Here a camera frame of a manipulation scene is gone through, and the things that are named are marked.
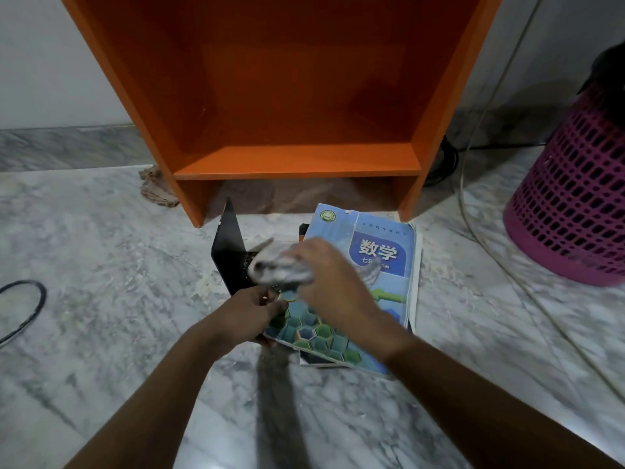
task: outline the plastic laundry basket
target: plastic laundry basket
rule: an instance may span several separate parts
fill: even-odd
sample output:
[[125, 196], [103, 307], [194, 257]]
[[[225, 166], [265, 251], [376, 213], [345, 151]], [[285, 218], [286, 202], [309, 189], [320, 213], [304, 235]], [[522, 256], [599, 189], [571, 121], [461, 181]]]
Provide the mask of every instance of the plastic laundry basket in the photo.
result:
[[504, 210], [510, 238], [545, 268], [595, 286], [625, 282], [625, 132], [590, 86]]

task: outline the book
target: book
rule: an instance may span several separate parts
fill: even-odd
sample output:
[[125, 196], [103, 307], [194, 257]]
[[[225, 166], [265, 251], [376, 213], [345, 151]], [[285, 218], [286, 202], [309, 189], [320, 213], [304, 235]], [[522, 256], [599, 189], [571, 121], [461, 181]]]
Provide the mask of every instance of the book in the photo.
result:
[[[380, 260], [381, 272], [369, 287], [378, 306], [400, 325], [414, 329], [423, 237], [411, 224], [319, 204], [304, 239], [322, 237], [355, 267]], [[264, 335], [312, 354], [317, 366], [342, 365], [388, 377], [388, 370], [340, 330], [324, 323], [293, 291], [283, 292], [289, 303]]]

